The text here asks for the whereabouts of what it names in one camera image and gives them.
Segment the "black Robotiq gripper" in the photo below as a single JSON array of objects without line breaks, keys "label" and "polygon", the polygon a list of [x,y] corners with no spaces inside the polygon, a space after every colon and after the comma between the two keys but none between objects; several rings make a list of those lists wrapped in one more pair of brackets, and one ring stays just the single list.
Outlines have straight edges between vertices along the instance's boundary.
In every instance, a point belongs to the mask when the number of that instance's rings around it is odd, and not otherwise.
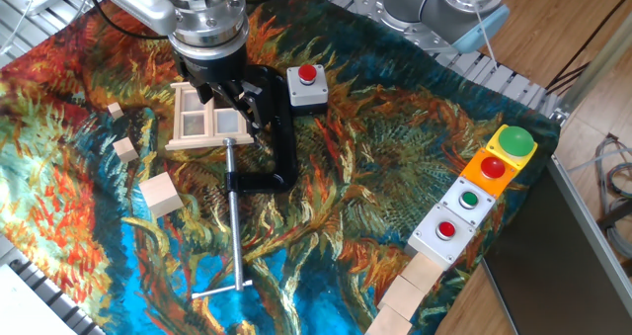
[{"label": "black Robotiq gripper", "polygon": [[263,89],[241,81],[245,77],[247,65],[247,46],[244,42],[201,47],[172,41],[172,52],[178,73],[187,81],[197,84],[195,88],[202,104],[207,104],[214,97],[209,84],[218,83],[216,92],[251,127],[262,128],[265,125],[258,108]]}]

